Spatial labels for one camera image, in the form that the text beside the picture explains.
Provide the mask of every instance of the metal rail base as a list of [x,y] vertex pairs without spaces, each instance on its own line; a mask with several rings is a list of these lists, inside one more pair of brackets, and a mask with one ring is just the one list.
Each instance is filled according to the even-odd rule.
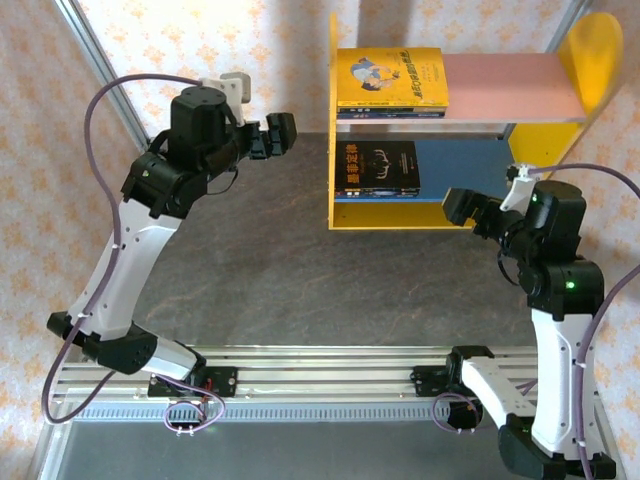
[[[87,453],[91,451],[102,452],[99,458],[107,469],[107,473],[103,471],[101,475],[101,469],[95,465],[96,459],[92,457],[92,466],[96,467],[92,468],[92,478],[125,478],[126,474],[118,477],[121,472],[113,468],[110,471],[113,476],[109,476],[108,465],[131,465],[132,462],[143,462],[144,465],[131,465],[130,468],[134,470],[130,475],[147,478],[144,472],[149,472],[148,478],[160,478],[153,476],[148,457],[159,455],[159,451],[173,452],[171,455],[160,455],[153,460],[154,465],[161,464],[163,471],[170,470],[171,464],[179,460],[176,459],[176,452],[186,446],[182,443],[185,441],[195,441],[193,445],[197,444],[200,449],[206,448],[201,456],[191,462],[191,467],[197,470],[196,464],[202,463],[203,469],[215,468],[218,473],[216,478],[246,478],[251,475],[259,475],[260,478],[296,478],[299,475],[302,476],[298,478],[307,479],[378,478],[378,473],[388,475],[392,472],[400,474],[396,475],[397,478],[412,478],[421,468],[424,468],[421,478],[472,478],[463,476],[464,462],[461,463],[459,460],[466,456],[471,458],[474,452],[480,461],[489,462],[486,465],[495,464],[494,467],[485,467],[486,478],[517,478],[509,476],[506,470],[501,470],[502,465],[498,465],[495,429],[485,430],[481,434],[478,431],[482,438],[471,439],[470,437],[477,435],[451,435],[429,425],[424,426],[426,420],[432,420],[432,399],[416,396],[415,386],[410,380],[412,369],[416,365],[444,366],[445,357],[451,348],[195,348],[207,359],[208,365],[238,368],[236,395],[225,399],[227,411],[219,420],[219,424],[211,428],[214,433],[205,431],[196,434],[193,439],[177,439],[175,434],[164,429],[162,425],[164,411],[172,400],[147,396],[150,375],[115,375],[94,402],[74,421],[60,426],[47,425],[44,428],[28,478],[86,478],[86,467],[80,464],[83,458],[91,457],[91,453]],[[500,369],[515,385],[536,378],[537,353],[534,347],[490,348]],[[106,370],[92,363],[70,363],[64,366],[53,393],[55,415],[71,411],[106,373]],[[534,388],[527,395],[527,399],[535,404],[536,396],[537,390]],[[602,403],[597,395],[596,397],[597,420],[605,439],[605,449],[618,464],[617,478],[625,480],[626,476],[622,471],[620,457]],[[191,410],[177,410],[171,419],[189,420],[189,415],[193,415]],[[449,405],[445,402],[439,403],[436,416],[441,420],[446,419],[449,416]],[[483,423],[491,425],[488,415]],[[314,432],[320,431],[324,437],[311,440]],[[300,435],[301,432],[306,433],[294,440],[297,435],[295,432]],[[354,438],[359,440],[351,439],[348,440],[349,443],[343,444],[351,434],[356,435]],[[120,440],[109,441],[110,435]],[[398,435],[398,438],[391,440],[393,435]],[[129,440],[133,442],[133,438],[137,439],[137,443],[125,447],[124,444]],[[275,448],[271,444],[276,444],[278,438],[294,443],[283,444],[269,453],[263,452],[260,473],[247,470],[252,468],[251,458],[245,458],[241,462],[242,465],[239,465],[238,458],[235,458],[237,455],[244,458],[255,453],[260,456],[256,450]],[[107,443],[102,445],[100,439]],[[252,446],[250,452],[240,452],[251,443],[247,439],[258,442],[257,446]],[[306,445],[306,442],[315,442],[315,446],[312,448]],[[118,446],[114,443],[122,443],[121,448],[131,450],[131,459],[110,458],[108,450],[116,449]],[[183,455],[190,455],[194,451],[193,445]],[[331,450],[323,450],[330,448],[328,445],[333,445]],[[445,446],[448,446],[446,451],[451,457],[451,462],[444,462],[441,467],[437,467],[434,455],[441,457]],[[153,453],[141,455],[137,452],[145,447],[149,449],[148,452]],[[304,455],[301,452],[306,451],[307,447],[314,453],[309,454],[309,458],[296,467],[298,470],[289,472],[287,469],[293,468],[292,459],[281,456],[285,455],[285,451],[293,450],[297,452],[296,461],[302,462],[301,458]],[[383,447],[385,453],[375,453],[376,448]],[[340,455],[348,452],[350,448],[353,448],[352,454],[340,460]],[[376,457],[382,462],[380,459],[393,449],[398,449],[393,458],[377,466],[375,462],[372,463],[371,458]],[[415,451],[418,449],[421,450],[421,455],[416,456]],[[116,450],[113,452],[114,456],[124,455]],[[333,461],[327,463],[325,459],[317,463],[319,460],[316,457],[322,456],[322,451],[325,455],[330,455]],[[363,460],[360,466],[350,464],[357,463],[358,455],[364,451],[367,452],[366,462]],[[410,458],[399,458],[409,451]],[[212,457],[216,455],[222,458],[217,458],[213,466],[209,466],[208,462],[213,461]],[[227,465],[232,457],[232,464]],[[438,468],[445,469],[444,473],[438,472]],[[472,468],[469,472],[474,472],[473,478],[485,478],[482,476],[484,473],[478,472],[477,465]]]

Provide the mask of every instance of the bookshelf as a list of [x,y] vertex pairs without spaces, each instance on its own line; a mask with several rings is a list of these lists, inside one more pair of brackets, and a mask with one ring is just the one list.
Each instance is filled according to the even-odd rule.
[[[337,125],[516,124],[509,141],[456,137],[443,142],[434,134],[431,162],[454,164],[459,170],[459,175],[454,175],[455,186],[472,188],[465,182],[475,185],[476,177],[484,173],[479,169],[486,169],[488,161],[500,162],[500,168],[514,161],[539,166],[561,161],[610,98],[622,59],[617,20],[609,14],[593,13],[576,23],[557,53],[444,54],[449,87],[444,118],[347,120],[336,118],[337,60],[344,51],[338,48],[337,38],[336,16],[332,14],[328,181],[332,230],[456,228],[444,218],[441,199],[437,198],[392,202],[336,199],[336,141],[357,136],[337,132]],[[462,158],[460,152],[465,148],[473,151],[473,158]],[[445,173],[436,172],[443,182],[451,182],[451,171]]]

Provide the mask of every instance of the floral wallpaper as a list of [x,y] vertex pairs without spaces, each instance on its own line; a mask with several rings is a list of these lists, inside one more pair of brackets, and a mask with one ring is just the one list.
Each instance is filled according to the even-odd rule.
[[[53,1],[0,2],[0,476],[23,479],[42,421],[39,397],[58,341],[45,329],[82,291],[109,238],[82,123],[100,88]],[[136,150],[108,102],[93,125],[119,190]]]
[[[301,131],[326,129],[327,30],[340,44],[439,45],[445,52],[542,51],[570,0],[81,0],[120,75],[190,77],[243,70],[253,79],[248,117],[297,115]],[[109,234],[108,210],[86,166],[84,109],[99,85],[53,0],[0,2],[0,465],[23,478],[41,427],[38,396],[59,342],[49,312],[81,290]],[[625,32],[623,84],[566,159],[622,169],[640,182],[640,3],[595,0]],[[168,123],[178,87],[128,87],[150,135]],[[118,190],[135,156],[108,106],[94,123],[96,155]],[[610,287],[640,261],[638,203],[614,179],[563,172],[589,202],[582,252]],[[597,380],[630,479],[640,472],[640,283],[618,297],[598,339]]]
[[[341,47],[436,45],[445,52],[544,51],[571,0],[79,0],[119,75],[189,77],[243,70],[253,80],[247,118],[296,114],[325,131],[329,14]],[[176,86],[127,87],[150,135],[168,122]],[[447,126],[447,130],[458,127]]]
[[[606,165],[640,184],[640,2],[596,0],[624,32],[620,90],[565,163]],[[597,172],[556,175],[583,191],[587,215],[581,253],[602,268],[607,289],[640,263],[640,200],[619,180]],[[598,336],[596,380],[629,479],[640,478],[640,279],[614,300]]]

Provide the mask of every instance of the gray countertop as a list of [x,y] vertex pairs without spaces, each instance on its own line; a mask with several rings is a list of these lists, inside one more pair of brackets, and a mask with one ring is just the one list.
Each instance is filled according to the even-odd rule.
[[329,231],[327,139],[306,134],[196,203],[134,319],[197,345],[534,345],[496,252],[468,231]]

